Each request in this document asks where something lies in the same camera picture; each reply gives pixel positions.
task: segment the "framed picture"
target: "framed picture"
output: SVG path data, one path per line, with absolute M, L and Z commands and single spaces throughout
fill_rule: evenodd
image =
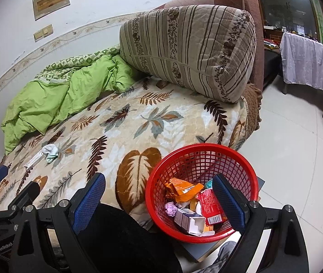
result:
M 68 5 L 70 5 L 69 0 L 33 0 L 35 20 Z

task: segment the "light switch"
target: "light switch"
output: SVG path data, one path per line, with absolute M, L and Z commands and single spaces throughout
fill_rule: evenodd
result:
M 33 37 L 34 37 L 34 39 L 35 39 L 35 42 L 36 42 L 36 41 L 39 41 L 40 39 L 42 39 L 42 38 L 43 38 L 43 36 L 44 36 L 44 34 L 43 34 L 43 30 L 38 31 L 38 32 L 36 32 L 36 33 L 33 35 Z
M 53 25 L 46 26 L 45 28 L 42 29 L 42 31 L 43 31 L 44 37 L 47 37 L 53 34 L 54 33 Z

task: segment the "glass window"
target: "glass window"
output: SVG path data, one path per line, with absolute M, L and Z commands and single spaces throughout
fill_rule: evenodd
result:
M 283 26 L 317 38 L 310 0 L 261 0 L 265 25 Z

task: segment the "screw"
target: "screw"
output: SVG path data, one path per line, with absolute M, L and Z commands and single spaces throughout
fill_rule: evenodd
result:
M 26 210 L 27 212 L 32 211 L 32 210 L 33 210 L 33 205 L 28 205 L 28 206 L 26 206 L 25 210 Z
M 60 202 L 59 202 L 59 205 L 60 205 L 61 207 L 66 207 L 66 206 L 68 205 L 68 200 L 64 199 L 64 200 L 60 201 Z
M 250 206 L 252 208 L 257 208 L 259 206 L 259 202 L 255 201 L 255 200 L 250 201 Z
M 291 205 L 286 205 L 285 206 L 285 210 L 288 212 L 292 212 L 293 211 L 293 207 Z

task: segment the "purple crumpled paper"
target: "purple crumpled paper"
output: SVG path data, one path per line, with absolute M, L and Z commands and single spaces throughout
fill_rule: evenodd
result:
M 178 207 L 176 207 L 173 202 L 168 202 L 167 204 L 165 204 L 165 212 L 170 217 L 175 216 L 177 209 L 178 209 Z

